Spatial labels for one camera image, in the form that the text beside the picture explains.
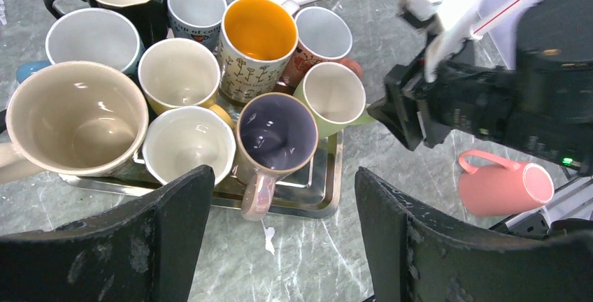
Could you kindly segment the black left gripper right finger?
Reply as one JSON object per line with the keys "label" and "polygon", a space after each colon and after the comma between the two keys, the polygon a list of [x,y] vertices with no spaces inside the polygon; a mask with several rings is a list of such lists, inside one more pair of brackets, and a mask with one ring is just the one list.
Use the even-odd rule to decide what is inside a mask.
{"label": "black left gripper right finger", "polygon": [[543,235],[482,229],[364,167],[355,194],[372,301],[592,300],[589,220],[558,220]]}

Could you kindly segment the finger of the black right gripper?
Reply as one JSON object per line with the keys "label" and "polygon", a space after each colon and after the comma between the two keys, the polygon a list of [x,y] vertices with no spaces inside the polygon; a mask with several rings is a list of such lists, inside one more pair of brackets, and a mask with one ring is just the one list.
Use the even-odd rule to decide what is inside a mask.
{"label": "finger of the black right gripper", "polygon": [[403,95],[405,84],[419,71],[416,65],[395,65],[384,77],[384,97],[373,102],[367,113],[383,124],[407,150],[424,140],[417,117],[417,104]]}

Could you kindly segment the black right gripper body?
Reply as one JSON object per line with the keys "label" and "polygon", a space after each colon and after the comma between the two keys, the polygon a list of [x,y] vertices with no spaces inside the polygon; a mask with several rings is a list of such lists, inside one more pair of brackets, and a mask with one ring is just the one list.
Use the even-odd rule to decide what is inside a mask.
{"label": "black right gripper body", "polygon": [[423,120],[592,174],[592,0],[540,0],[515,28],[512,69],[448,59],[405,95]]}

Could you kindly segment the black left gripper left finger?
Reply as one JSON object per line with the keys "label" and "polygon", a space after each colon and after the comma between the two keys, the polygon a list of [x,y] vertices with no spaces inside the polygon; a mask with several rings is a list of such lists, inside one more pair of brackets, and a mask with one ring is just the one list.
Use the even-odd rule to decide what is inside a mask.
{"label": "black left gripper left finger", "polygon": [[213,198],[199,166],[52,231],[1,237],[2,301],[186,301]]}

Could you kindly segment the light green mug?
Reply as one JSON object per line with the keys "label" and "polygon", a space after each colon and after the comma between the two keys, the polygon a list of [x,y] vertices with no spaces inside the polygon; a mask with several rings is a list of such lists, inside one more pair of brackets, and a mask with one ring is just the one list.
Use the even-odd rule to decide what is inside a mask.
{"label": "light green mug", "polygon": [[293,96],[313,114],[320,139],[352,126],[374,122],[367,113],[366,92],[358,76],[336,62],[314,65]]}

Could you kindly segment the pink mug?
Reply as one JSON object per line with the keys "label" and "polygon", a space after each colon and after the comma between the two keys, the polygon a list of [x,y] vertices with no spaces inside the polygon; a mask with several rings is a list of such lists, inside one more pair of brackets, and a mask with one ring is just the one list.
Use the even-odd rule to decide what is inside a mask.
{"label": "pink mug", "polygon": [[540,208],[555,193],[550,174],[539,164],[514,161],[481,150],[467,150],[458,163],[463,169],[458,192],[475,216],[515,215]]}

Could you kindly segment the terracotta brown mug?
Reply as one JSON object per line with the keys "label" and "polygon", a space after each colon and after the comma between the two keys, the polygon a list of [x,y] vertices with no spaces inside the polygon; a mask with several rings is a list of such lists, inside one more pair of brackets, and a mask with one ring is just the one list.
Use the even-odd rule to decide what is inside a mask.
{"label": "terracotta brown mug", "polygon": [[302,8],[295,16],[298,45],[274,90],[293,94],[306,73],[316,64],[336,62],[363,77],[362,67],[347,56],[353,38],[349,26],[335,12],[323,7]]}

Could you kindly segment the lime green faceted mug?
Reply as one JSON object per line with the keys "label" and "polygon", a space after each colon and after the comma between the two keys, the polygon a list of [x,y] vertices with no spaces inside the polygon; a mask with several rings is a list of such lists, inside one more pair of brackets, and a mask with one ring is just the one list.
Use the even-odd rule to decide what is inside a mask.
{"label": "lime green faceted mug", "polygon": [[220,106],[183,106],[151,122],[142,146],[145,167],[165,185],[200,165],[210,166],[218,185],[236,153],[234,123]]}

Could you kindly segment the pink lidded cup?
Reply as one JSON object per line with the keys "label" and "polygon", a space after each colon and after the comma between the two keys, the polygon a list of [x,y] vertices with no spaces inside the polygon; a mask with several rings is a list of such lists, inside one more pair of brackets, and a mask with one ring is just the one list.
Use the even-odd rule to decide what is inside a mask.
{"label": "pink lidded cup", "polygon": [[270,92],[243,107],[235,136],[233,174],[246,185],[241,214],[257,221],[271,207],[276,182],[313,158],[319,140],[316,121],[300,100]]}

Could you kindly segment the beige teal patterned mug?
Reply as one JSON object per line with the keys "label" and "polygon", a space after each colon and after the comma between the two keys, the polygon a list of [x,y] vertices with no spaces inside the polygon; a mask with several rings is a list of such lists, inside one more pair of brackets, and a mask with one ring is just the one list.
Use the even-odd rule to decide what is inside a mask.
{"label": "beige teal patterned mug", "polygon": [[148,130],[143,93],[95,62],[51,65],[29,76],[6,110],[1,183],[43,171],[99,177],[128,167]]}

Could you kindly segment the clear glass mug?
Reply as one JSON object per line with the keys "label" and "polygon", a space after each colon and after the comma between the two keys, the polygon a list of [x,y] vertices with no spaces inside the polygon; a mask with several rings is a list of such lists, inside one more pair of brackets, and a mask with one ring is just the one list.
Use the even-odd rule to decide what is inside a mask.
{"label": "clear glass mug", "polygon": [[273,91],[299,41],[288,4],[235,0],[227,7],[216,54],[227,98],[247,103]]}

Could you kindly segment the yellow mug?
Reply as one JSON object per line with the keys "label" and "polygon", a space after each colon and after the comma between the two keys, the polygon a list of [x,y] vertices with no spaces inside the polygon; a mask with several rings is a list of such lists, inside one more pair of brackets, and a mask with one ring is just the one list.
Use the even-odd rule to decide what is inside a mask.
{"label": "yellow mug", "polygon": [[214,54],[185,38],[168,38],[150,46],[138,65],[141,89],[156,114],[183,106],[200,106],[215,112],[234,128],[230,115],[217,105],[220,78]]}

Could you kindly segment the blue floral mug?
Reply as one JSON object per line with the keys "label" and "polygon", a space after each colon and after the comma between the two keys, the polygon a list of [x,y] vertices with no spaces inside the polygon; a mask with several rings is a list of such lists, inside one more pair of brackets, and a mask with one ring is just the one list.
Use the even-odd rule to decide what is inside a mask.
{"label": "blue floral mug", "polygon": [[21,83],[52,64],[91,61],[134,79],[145,51],[135,26],[125,16],[102,8],[84,8],[59,18],[45,37],[45,61],[27,62],[16,71]]}

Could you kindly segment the grey blue mug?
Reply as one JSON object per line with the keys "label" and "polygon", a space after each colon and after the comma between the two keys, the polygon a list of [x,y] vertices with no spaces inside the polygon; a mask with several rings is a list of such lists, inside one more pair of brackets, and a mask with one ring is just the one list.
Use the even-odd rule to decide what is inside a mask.
{"label": "grey blue mug", "polygon": [[167,8],[169,25],[176,38],[196,41],[214,51],[226,0],[167,0]]}

